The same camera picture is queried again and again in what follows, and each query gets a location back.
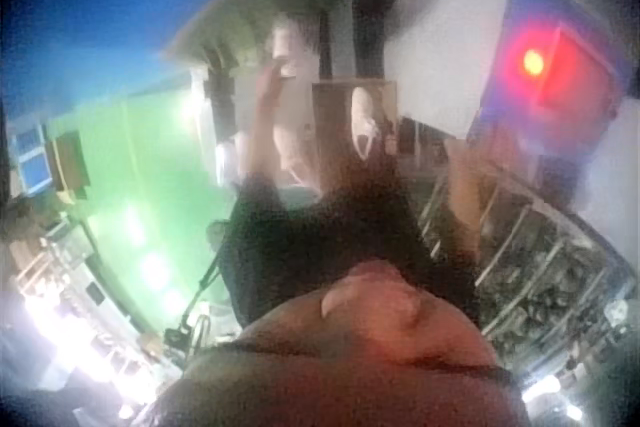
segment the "black shirt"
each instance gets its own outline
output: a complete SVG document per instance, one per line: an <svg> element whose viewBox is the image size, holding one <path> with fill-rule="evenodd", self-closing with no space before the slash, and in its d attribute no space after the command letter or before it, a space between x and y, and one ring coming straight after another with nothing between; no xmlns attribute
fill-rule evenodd
<svg viewBox="0 0 640 427"><path fill-rule="evenodd" d="M446 265L434 263L399 186L372 182L287 210L272 181L250 176L228 229L220 273L243 327L374 258L389 261L407 282L449 301L477 323L471 258L453 246Z"/></svg>

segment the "nose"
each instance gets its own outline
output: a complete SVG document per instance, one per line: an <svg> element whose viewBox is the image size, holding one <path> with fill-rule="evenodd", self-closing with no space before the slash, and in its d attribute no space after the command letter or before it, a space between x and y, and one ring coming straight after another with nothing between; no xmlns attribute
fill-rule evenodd
<svg viewBox="0 0 640 427"><path fill-rule="evenodd" d="M322 300L322 316L340 311L354 327L403 327L413 322L420 309L419 292L385 261L363 262L334 284Z"/></svg>

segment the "green wall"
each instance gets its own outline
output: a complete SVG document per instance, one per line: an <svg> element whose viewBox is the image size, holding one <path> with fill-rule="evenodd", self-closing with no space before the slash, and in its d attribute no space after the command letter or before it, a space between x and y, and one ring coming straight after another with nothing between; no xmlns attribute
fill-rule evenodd
<svg viewBox="0 0 640 427"><path fill-rule="evenodd" d="M213 258L205 228L233 205L201 166L187 96L82 105L48 124L50 137L79 131L91 185L68 210L91 229L107 288L156 331L177 322ZM211 287L212 300L225 295L221 281Z"/></svg>

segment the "white wall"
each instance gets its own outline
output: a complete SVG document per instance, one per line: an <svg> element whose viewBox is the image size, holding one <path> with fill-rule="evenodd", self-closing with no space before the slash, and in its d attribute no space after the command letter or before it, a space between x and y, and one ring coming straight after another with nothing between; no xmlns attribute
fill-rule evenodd
<svg viewBox="0 0 640 427"><path fill-rule="evenodd" d="M640 100L625 98L587 165L573 210L639 267Z"/></svg>
<svg viewBox="0 0 640 427"><path fill-rule="evenodd" d="M397 0L385 75L401 115L466 137L480 106L507 0Z"/></svg>

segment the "bright light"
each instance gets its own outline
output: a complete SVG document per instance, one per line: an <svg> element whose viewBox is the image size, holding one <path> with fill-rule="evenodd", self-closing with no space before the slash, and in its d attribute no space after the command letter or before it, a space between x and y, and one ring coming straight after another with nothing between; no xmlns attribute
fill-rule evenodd
<svg viewBox="0 0 640 427"><path fill-rule="evenodd" d="M157 398L155 380L147 369L140 369L134 375L119 375L113 383L123 398L138 404L150 404Z"/></svg>
<svg viewBox="0 0 640 427"><path fill-rule="evenodd" d="M164 257L154 252L144 256L140 262L142 277L154 292L164 289L169 283L169 268Z"/></svg>
<svg viewBox="0 0 640 427"><path fill-rule="evenodd" d="M163 298L164 308L171 315L179 315L187 307L187 301L177 290L170 290Z"/></svg>
<svg viewBox="0 0 640 427"><path fill-rule="evenodd" d="M123 404L122 407L120 407L120 411L118 412L118 417L120 417L122 420L127 420L127 419L130 419L132 416L133 416L133 409L131 408L131 406L127 404Z"/></svg>
<svg viewBox="0 0 640 427"><path fill-rule="evenodd" d="M108 382L113 369L89 346L95 332L87 321L73 315L61 319L42 299L27 297L25 307L40 334L54 343L65 362L77 365L96 382Z"/></svg>
<svg viewBox="0 0 640 427"><path fill-rule="evenodd" d="M111 381L115 372L111 364L102 357L95 349L86 348L79 350L76 355L78 356L78 367L85 374L91 377L98 383L106 383Z"/></svg>
<svg viewBox="0 0 640 427"><path fill-rule="evenodd" d="M134 247L142 247L147 241L147 236L144 232L144 226L142 225L140 216L132 204L127 206L125 219L131 243Z"/></svg>
<svg viewBox="0 0 640 427"><path fill-rule="evenodd" d="M533 77L539 76L544 70L544 58L537 50L527 50L522 64L525 72Z"/></svg>
<svg viewBox="0 0 640 427"><path fill-rule="evenodd" d="M575 405L567 405L567 417L577 422L582 420L582 411Z"/></svg>
<svg viewBox="0 0 640 427"><path fill-rule="evenodd" d="M555 375L547 375L541 381L535 383L522 394L522 400L531 402L536 397L544 394L555 394L560 392L560 381Z"/></svg>

